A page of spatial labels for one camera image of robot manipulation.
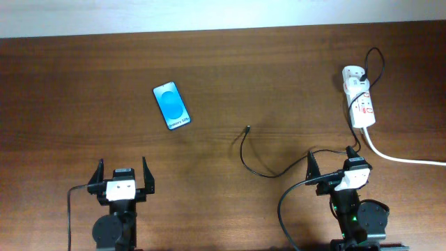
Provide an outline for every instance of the white cord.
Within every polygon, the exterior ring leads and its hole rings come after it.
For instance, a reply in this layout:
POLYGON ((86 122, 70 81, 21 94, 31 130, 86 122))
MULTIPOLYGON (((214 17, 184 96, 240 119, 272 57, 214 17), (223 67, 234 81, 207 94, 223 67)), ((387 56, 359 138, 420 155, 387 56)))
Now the white cord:
POLYGON ((376 150, 375 146, 371 143, 369 132, 367 132, 367 128, 362 128, 362 132, 364 133, 364 136, 365 136, 367 143, 369 144, 371 150, 373 150, 376 154, 378 154, 379 156, 381 156, 385 159, 393 160, 393 161, 397 161, 397 162, 413 163, 413 164, 446 166, 445 162, 436 162, 436 161, 428 161, 428 160, 406 160, 406 159, 400 159, 400 158, 393 158, 393 157, 387 156, 385 154, 382 154, 380 151, 376 150))

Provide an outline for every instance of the wood grain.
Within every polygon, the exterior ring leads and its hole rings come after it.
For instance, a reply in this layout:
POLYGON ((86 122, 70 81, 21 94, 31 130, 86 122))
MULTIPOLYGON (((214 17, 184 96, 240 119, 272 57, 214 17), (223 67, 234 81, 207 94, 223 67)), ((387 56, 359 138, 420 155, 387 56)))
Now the wood grain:
MULTIPOLYGON (((446 161, 446 22, 300 26, 0 40, 0 250, 64 250, 66 192, 141 157, 156 193, 137 206, 144 250, 268 250, 289 245, 277 221, 283 191, 306 164, 279 172, 309 149, 353 143, 341 69, 367 50, 385 55, 372 91, 374 144, 396 157, 446 161), (192 123, 167 130, 152 89, 175 81, 192 123)), ((370 78, 380 61, 370 58, 370 78)), ((374 166, 360 194, 391 208, 387 242, 414 250, 446 245, 446 170, 389 162, 374 166)), ((344 156, 316 156, 322 172, 344 156)), ((284 221, 300 245, 341 238, 328 197, 291 193, 284 221)), ((72 197, 73 250, 92 250, 94 222, 107 213, 86 191, 72 197)))

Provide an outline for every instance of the blue phone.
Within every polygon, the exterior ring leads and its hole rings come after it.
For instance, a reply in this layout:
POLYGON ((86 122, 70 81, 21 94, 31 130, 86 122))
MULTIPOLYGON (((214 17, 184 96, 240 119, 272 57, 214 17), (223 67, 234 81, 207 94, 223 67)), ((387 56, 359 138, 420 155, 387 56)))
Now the blue phone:
POLYGON ((161 113, 169 130, 179 128, 191 122, 175 83, 169 82, 155 87, 153 94, 158 101, 161 113))

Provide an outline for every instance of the blue rectangular object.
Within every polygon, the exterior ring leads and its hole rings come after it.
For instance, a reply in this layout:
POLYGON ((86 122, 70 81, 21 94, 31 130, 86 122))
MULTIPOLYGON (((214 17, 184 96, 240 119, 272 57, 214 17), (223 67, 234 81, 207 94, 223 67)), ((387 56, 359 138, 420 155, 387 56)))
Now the blue rectangular object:
POLYGON ((168 129, 173 130, 191 122, 175 83, 169 82, 155 87, 153 94, 155 94, 168 129))

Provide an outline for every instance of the blue circle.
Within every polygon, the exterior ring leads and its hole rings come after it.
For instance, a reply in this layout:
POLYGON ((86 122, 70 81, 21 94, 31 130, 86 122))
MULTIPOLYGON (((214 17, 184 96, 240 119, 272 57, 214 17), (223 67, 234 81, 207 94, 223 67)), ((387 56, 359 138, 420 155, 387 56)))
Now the blue circle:
POLYGON ((170 119, 177 119, 183 115, 183 107, 180 105, 180 97, 171 91, 166 91, 161 95, 163 101, 162 110, 165 116, 170 119))

